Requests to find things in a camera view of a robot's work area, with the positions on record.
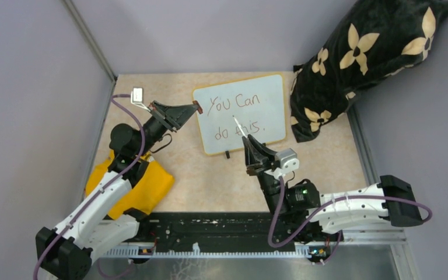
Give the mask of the red marker cap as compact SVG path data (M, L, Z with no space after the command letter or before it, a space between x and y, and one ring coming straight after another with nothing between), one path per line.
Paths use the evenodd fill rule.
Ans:
M194 108L195 108L195 111L196 111L198 114L202 114L202 113L203 113L203 109L202 109L202 107L200 106L200 104L199 104L199 102L198 102L197 100L193 100L193 101L192 101L192 104L193 104L193 106L194 106Z

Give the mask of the white marker pen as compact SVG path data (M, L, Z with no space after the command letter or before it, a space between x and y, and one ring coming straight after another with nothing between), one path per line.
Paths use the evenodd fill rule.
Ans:
M247 137L249 134L247 127L240 123L235 115L233 116L233 120L236 123L236 134L240 135L241 137Z

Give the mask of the yellow-framed whiteboard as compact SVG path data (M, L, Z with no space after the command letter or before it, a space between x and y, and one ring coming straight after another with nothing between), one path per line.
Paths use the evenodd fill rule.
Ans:
M256 76L194 89L203 113L197 116L205 154L243 148L236 134L238 121L261 143L286 138L284 77L280 73Z

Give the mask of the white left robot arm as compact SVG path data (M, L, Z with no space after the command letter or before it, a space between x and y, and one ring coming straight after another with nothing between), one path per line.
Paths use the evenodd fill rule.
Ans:
M34 279L39 270L58 279L83 279L112 248L150 237L152 227L145 221L175 182L153 158L153 146L202 108L197 101L179 106L153 101L147 110L147 122L111 130L110 158L94 168L80 205L54 228L38 231Z

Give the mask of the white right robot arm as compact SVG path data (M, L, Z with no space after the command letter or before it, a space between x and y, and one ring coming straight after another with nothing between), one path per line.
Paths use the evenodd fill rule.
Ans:
M408 228L432 218L432 211L416 201L411 185L398 177L381 176L375 184L346 192L322 193L308 179L290 187L285 177L300 166L293 149L274 151L252 135L242 141L246 172L257 178L272 214L270 234L279 222L290 226L293 235L305 233L321 240L358 225L389 223Z

